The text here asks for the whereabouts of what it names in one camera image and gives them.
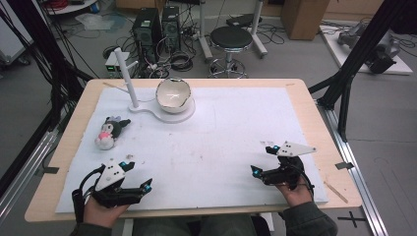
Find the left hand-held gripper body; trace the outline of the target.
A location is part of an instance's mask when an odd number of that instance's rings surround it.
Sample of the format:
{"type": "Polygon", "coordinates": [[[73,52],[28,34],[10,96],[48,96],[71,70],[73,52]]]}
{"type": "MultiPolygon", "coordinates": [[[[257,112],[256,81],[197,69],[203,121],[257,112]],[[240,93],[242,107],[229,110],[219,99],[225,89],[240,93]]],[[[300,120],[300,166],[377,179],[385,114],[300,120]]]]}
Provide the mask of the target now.
{"type": "Polygon", "coordinates": [[[121,187],[126,173],[114,159],[104,164],[100,177],[92,187],[91,196],[103,207],[112,208],[138,204],[145,194],[139,188],[121,187]]]}

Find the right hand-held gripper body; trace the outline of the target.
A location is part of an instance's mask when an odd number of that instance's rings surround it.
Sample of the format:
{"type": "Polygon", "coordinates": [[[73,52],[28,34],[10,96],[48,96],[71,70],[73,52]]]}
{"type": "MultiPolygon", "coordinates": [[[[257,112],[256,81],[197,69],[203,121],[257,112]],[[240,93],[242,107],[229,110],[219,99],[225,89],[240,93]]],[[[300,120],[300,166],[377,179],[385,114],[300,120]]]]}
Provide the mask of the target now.
{"type": "Polygon", "coordinates": [[[272,170],[264,170],[262,182],[265,185],[287,183],[289,188],[294,190],[298,185],[299,178],[302,177],[309,190],[312,191],[314,185],[305,172],[304,163],[300,156],[315,152],[316,149],[291,142],[285,142],[279,147],[280,150],[276,155],[279,166],[272,170]]]}

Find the person's right hand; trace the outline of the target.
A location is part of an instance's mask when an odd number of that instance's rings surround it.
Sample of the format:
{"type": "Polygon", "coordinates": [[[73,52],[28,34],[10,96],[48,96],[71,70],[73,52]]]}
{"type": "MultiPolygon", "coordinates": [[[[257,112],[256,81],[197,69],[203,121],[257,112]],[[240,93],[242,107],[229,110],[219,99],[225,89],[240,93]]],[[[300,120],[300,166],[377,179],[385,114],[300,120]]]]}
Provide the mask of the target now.
{"type": "Polygon", "coordinates": [[[286,199],[290,207],[297,207],[305,203],[310,203],[313,200],[312,194],[303,179],[299,180],[294,190],[291,190],[287,183],[277,184],[276,188],[286,199]]]}

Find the person's left hand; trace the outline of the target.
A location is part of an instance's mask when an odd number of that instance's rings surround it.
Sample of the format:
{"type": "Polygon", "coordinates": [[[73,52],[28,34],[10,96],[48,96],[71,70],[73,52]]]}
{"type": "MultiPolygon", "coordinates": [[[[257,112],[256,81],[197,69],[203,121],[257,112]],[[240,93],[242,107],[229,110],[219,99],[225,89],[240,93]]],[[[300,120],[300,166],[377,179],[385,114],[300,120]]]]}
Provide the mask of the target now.
{"type": "Polygon", "coordinates": [[[89,197],[85,204],[84,222],[106,228],[112,228],[117,219],[128,209],[128,206],[107,208],[100,205],[95,198],[89,197]]]}

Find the black and white plush toy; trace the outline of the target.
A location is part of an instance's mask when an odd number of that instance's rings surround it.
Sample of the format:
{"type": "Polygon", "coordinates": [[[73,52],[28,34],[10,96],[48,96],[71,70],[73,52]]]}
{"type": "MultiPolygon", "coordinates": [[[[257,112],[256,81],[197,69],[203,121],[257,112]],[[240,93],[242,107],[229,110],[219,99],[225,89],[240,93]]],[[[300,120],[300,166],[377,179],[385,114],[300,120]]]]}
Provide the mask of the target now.
{"type": "Polygon", "coordinates": [[[100,133],[94,140],[99,149],[108,150],[115,146],[122,130],[131,123],[130,119],[123,120],[120,116],[107,117],[101,125],[100,133]]]}

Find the thin wooden stick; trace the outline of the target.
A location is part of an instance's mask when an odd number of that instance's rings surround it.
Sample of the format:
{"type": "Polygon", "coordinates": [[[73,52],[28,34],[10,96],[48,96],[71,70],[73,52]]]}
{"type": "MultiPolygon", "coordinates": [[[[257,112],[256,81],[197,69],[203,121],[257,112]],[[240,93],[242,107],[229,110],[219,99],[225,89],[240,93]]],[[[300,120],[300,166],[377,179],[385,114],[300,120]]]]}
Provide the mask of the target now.
{"type": "Polygon", "coordinates": [[[343,202],[345,202],[346,204],[348,204],[348,200],[341,194],[339,193],[334,186],[332,186],[330,183],[328,183],[327,181],[324,182],[324,184],[333,192],[335,193],[343,202]]]}
{"type": "Polygon", "coordinates": [[[119,87],[117,87],[117,86],[114,86],[114,85],[112,85],[112,84],[105,83],[105,82],[103,82],[103,84],[104,84],[105,86],[107,86],[107,87],[114,88],[114,89],[119,89],[119,90],[122,90],[122,91],[124,91],[124,92],[126,92],[126,93],[129,93],[129,91],[128,91],[127,89],[125,89],[125,88],[119,88],[119,87]]]}

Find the white table mat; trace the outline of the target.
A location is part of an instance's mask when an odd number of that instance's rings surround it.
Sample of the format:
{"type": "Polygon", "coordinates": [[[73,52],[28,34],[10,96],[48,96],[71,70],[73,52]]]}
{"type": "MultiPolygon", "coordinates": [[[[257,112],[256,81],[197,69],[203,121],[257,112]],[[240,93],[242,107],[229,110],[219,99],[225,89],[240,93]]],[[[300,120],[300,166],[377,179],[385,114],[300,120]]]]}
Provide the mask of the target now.
{"type": "Polygon", "coordinates": [[[130,97],[117,88],[102,91],[67,173],[57,212],[73,209],[71,193],[91,186],[89,172],[109,159],[134,161],[123,188],[149,178],[152,190],[136,210],[281,205],[283,196],[252,175],[251,166],[277,167],[266,147],[306,142],[285,88],[194,88],[195,113],[166,124],[129,111],[130,97]],[[94,140],[110,116],[131,123],[116,144],[99,149],[94,140]]]}

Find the white stand with pole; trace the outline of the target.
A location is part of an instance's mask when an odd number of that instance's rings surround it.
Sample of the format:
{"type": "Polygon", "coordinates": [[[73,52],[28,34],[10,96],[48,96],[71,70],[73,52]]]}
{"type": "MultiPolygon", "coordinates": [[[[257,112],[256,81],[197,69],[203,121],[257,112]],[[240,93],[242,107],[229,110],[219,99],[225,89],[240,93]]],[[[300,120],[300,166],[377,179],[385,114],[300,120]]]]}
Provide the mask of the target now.
{"type": "Polygon", "coordinates": [[[129,105],[129,110],[131,112],[133,113],[147,112],[147,113],[152,114],[159,121],[168,123],[168,124],[181,123],[193,116],[196,110],[196,104],[193,98],[193,93],[192,93],[189,107],[185,111],[181,113],[176,113],[176,114],[168,113],[162,110],[156,101],[155,93],[154,93],[154,98],[152,98],[151,100],[146,100],[146,101],[138,100],[136,91],[133,86],[133,81],[128,72],[125,60],[122,57],[121,48],[117,47],[114,50],[114,53],[116,54],[116,57],[118,59],[119,66],[123,74],[123,80],[125,82],[127,90],[129,91],[129,95],[131,97],[131,104],[129,105]]]}

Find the person's legs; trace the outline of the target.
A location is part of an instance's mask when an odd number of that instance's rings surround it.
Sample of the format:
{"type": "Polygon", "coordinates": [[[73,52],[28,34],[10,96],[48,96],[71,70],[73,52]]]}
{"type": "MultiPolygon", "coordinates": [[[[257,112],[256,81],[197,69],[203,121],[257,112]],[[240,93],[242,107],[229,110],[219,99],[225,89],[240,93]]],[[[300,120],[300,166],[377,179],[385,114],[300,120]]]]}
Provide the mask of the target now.
{"type": "Polygon", "coordinates": [[[136,219],[132,236],[270,236],[270,232],[260,216],[220,214],[136,219]]]}

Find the white ceramic bowl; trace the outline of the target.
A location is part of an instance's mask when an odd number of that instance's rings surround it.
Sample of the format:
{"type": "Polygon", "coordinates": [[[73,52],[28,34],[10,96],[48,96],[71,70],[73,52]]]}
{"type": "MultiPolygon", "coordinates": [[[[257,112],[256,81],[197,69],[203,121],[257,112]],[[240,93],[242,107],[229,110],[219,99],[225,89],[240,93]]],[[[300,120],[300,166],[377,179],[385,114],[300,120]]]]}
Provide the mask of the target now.
{"type": "Polygon", "coordinates": [[[189,107],[192,91],[182,79],[166,79],[158,84],[155,97],[162,110],[176,114],[189,107]]]}

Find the white power supply box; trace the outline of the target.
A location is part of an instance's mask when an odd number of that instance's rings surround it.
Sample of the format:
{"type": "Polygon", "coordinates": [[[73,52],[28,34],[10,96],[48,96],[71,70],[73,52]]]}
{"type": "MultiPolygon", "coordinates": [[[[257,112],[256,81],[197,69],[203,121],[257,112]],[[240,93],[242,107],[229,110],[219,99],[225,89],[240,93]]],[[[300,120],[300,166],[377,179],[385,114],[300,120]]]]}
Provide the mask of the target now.
{"type": "MultiPolygon", "coordinates": [[[[131,73],[133,71],[133,68],[139,64],[138,61],[133,61],[130,58],[129,52],[123,52],[122,57],[125,60],[128,72],[131,73]]],[[[111,52],[105,62],[105,68],[107,70],[107,73],[110,78],[122,78],[123,74],[119,66],[118,59],[116,57],[116,54],[114,52],[111,52]]]]}

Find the black round stool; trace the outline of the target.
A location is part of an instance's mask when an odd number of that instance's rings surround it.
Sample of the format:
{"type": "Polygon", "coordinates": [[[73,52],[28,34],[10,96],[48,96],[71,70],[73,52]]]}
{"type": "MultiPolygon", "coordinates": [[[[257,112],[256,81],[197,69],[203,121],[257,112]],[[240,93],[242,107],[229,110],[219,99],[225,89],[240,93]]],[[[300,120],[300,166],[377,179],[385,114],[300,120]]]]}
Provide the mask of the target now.
{"type": "Polygon", "coordinates": [[[223,58],[213,59],[209,65],[210,78],[247,78],[246,68],[233,55],[246,51],[253,43],[249,32],[238,27],[221,27],[210,33],[212,46],[225,53],[223,58]]]}

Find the white metal stand leg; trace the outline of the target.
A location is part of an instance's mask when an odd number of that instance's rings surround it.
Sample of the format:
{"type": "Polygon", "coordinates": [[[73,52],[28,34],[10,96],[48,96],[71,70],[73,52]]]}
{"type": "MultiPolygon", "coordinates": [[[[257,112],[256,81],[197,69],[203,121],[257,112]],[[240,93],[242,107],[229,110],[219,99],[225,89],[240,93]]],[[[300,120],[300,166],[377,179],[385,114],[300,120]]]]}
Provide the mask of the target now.
{"type": "Polygon", "coordinates": [[[258,27],[259,27],[263,5],[264,5],[264,0],[256,0],[254,18],[253,18],[252,26],[250,30],[250,34],[253,39],[253,45],[259,52],[259,56],[261,59],[263,59],[268,54],[268,51],[266,50],[264,44],[262,43],[262,41],[260,40],[258,36],[258,27]]]}
{"type": "Polygon", "coordinates": [[[199,3],[200,3],[200,7],[199,7],[200,29],[198,33],[198,40],[203,50],[205,61],[208,63],[212,59],[212,54],[209,49],[208,41],[206,39],[206,11],[205,11],[206,0],[199,0],[199,3]]]}

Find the brown wooden cabinet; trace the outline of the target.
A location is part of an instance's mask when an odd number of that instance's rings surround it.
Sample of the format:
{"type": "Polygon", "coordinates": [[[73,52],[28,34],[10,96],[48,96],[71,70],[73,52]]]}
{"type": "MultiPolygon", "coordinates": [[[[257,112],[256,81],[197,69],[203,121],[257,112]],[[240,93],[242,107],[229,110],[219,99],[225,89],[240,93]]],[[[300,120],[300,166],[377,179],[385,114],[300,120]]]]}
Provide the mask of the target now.
{"type": "Polygon", "coordinates": [[[285,0],[281,22],[292,40],[313,40],[330,0],[285,0]]]}

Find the black computer tower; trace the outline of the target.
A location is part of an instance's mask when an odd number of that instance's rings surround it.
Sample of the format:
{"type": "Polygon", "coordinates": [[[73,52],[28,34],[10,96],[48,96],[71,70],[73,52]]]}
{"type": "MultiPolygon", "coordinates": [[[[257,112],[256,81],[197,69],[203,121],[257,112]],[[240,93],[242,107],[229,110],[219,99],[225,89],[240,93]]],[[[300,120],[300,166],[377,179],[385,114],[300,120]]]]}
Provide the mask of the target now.
{"type": "Polygon", "coordinates": [[[180,22],[179,7],[165,6],[162,11],[162,31],[166,52],[179,50],[180,45],[180,22]]]}
{"type": "Polygon", "coordinates": [[[157,63],[158,43],[162,40],[159,12],[156,8],[142,8],[132,27],[139,55],[143,60],[157,63]]]}

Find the clear plastic sheet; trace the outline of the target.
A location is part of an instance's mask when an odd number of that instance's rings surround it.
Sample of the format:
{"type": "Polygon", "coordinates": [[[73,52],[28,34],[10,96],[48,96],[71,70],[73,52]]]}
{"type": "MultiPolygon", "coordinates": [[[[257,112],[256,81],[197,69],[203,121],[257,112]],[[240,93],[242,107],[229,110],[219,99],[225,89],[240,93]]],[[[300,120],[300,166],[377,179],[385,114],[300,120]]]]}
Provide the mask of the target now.
{"type": "Polygon", "coordinates": [[[116,31],[124,27],[126,19],[117,14],[107,14],[104,16],[85,13],[78,15],[76,21],[81,23],[85,30],[107,30],[116,31]]]}

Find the grey and black robot device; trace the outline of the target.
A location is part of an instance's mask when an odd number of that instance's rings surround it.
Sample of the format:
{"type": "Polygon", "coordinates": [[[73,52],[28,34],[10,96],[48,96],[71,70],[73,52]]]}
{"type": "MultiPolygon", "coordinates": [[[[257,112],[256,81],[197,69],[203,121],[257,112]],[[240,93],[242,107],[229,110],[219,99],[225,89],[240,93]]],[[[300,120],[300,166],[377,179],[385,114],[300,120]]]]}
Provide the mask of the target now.
{"type": "MultiPolygon", "coordinates": [[[[355,27],[341,32],[338,36],[339,45],[347,45],[352,49],[364,33],[368,23],[360,22],[355,27]]],[[[365,65],[374,74],[385,72],[390,66],[395,64],[393,58],[399,53],[399,41],[386,32],[382,39],[371,51],[371,55],[365,61],[365,65]]]]}

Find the round white table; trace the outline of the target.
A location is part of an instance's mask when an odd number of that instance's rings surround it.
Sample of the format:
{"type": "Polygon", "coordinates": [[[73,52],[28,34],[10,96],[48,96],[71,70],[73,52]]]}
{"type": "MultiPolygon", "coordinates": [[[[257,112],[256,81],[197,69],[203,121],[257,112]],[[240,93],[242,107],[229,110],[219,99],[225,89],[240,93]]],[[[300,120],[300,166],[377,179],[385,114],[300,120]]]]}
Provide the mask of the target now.
{"type": "Polygon", "coordinates": [[[40,3],[40,7],[42,10],[45,10],[48,14],[62,15],[87,9],[98,2],[98,0],[78,1],[83,1],[83,3],[73,4],[72,0],[42,0],[40,3]]]}

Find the aluminium rail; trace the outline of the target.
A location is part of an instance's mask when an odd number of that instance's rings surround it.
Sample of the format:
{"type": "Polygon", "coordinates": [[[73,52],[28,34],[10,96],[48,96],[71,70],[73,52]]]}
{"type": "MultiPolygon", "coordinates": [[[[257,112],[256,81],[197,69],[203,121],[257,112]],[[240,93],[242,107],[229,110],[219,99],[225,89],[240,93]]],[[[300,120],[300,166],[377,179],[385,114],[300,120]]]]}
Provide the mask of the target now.
{"type": "Polygon", "coordinates": [[[0,222],[7,215],[28,186],[30,179],[44,165],[45,158],[55,149],[58,131],[46,132],[43,136],[33,134],[24,148],[0,179],[0,222]]]}
{"type": "Polygon", "coordinates": [[[318,109],[327,124],[330,135],[339,151],[341,158],[348,165],[347,171],[356,186],[362,200],[361,208],[364,211],[366,222],[370,226],[373,236],[388,236],[387,229],[381,215],[374,203],[360,167],[348,142],[342,139],[337,132],[338,118],[333,110],[325,110],[318,106],[318,109]]]}

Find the black metal frame stand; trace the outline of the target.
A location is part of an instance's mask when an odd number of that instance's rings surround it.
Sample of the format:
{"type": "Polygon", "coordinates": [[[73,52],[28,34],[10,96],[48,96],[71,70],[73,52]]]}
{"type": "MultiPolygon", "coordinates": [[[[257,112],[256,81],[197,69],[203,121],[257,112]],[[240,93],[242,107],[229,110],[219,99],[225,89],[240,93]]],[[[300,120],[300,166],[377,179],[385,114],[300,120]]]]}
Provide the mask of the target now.
{"type": "Polygon", "coordinates": [[[38,12],[32,0],[6,0],[24,29],[33,39],[34,46],[23,37],[14,26],[10,17],[0,9],[0,18],[16,35],[21,44],[35,60],[37,67],[46,81],[51,85],[51,109],[36,128],[21,152],[14,159],[7,171],[0,178],[0,198],[11,188],[29,155],[47,131],[61,122],[61,110],[66,105],[75,106],[84,91],[82,82],[89,82],[92,76],[72,64],[63,54],[49,26],[38,12]]]}
{"type": "Polygon", "coordinates": [[[346,123],[353,79],[371,55],[371,51],[389,28],[400,18],[407,4],[411,1],[384,0],[341,68],[328,79],[308,88],[309,93],[327,89],[325,94],[318,99],[319,106],[325,110],[333,110],[335,103],[341,99],[337,132],[345,142],[347,142],[346,123]]]}

